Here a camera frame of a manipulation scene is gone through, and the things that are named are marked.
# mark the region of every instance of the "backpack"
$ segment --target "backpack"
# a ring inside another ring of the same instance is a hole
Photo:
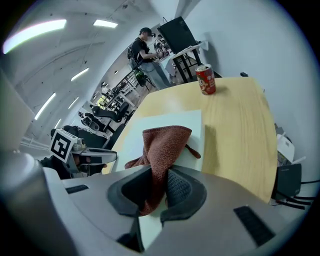
[[[142,59],[137,61],[139,59],[139,56],[140,56],[140,53],[138,53],[137,60],[135,60],[135,55],[134,55],[134,52],[132,50],[132,44],[128,47],[126,55],[127,55],[127,58],[129,60],[129,64],[130,64],[132,70],[136,70],[141,65]]]

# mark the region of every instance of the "black cap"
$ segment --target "black cap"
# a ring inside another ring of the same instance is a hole
[[[148,37],[152,37],[152,31],[148,27],[144,27],[140,29],[139,35],[141,35],[142,32],[148,32]]]

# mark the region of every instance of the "black t-shirt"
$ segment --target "black t-shirt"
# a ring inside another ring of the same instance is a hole
[[[142,62],[146,62],[146,63],[152,62],[153,61],[152,58],[144,59],[144,58],[142,58],[141,55],[139,55],[139,59],[137,60],[138,53],[141,50],[144,50],[146,54],[148,54],[149,51],[150,51],[150,49],[148,48],[147,44],[144,41],[142,41],[140,38],[137,38],[136,40],[134,40],[134,42],[132,44],[132,51],[133,51],[134,59],[136,61],[142,60]]]

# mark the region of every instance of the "ceiling light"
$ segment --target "ceiling light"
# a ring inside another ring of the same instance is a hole
[[[50,103],[50,101],[52,101],[52,99],[56,96],[56,93],[54,92],[51,97],[44,103],[44,105],[42,106],[42,108],[40,108],[39,112],[35,115],[34,119],[37,120],[39,118],[39,116],[41,115],[42,111],[44,111],[44,109],[46,108],[46,106]]]
[[[20,32],[14,34],[13,36],[9,37],[4,42],[2,46],[2,51],[4,54],[7,54],[13,48],[31,38],[34,38],[49,31],[63,29],[66,25],[66,22],[67,21],[65,19],[58,19],[27,27],[21,30]]]
[[[83,73],[86,73],[88,70],[89,70],[88,67],[85,70],[82,70],[80,73],[78,73],[74,77],[72,77],[71,81],[75,80],[77,77],[81,76]]]
[[[106,20],[101,20],[101,19],[97,19],[93,23],[93,25],[94,26],[100,26],[100,27],[108,27],[108,28],[115,28],[116,26],[118,26],[117,23],[106,21]]]
[[[58,125],[59,125],[60,121],[61,121],[61,118],[60,118],[60,119],[59,119],[59,121],[56,123],[56,125],[55,125],[54,129],[56,129],[56,128],[58,127]]]
[[[72,103],[71,103],[71,105],[68,107],[68,110],[72,107],[72,105],[77,101],[77,99],[79,99],[79,97],[78,98],[76,98]]]

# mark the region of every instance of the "wooden table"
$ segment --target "wooden table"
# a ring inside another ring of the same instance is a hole
[[[147,95],[112,150],[120,151],[132,124],[144,117],[202,110],[205,146],[202,172],[235,181],[268,202],[277,171],[274,119],[251,77],[217,78],[216,93],[203,95],[190,82]],[[109,173],[112,164],[102,170]]]

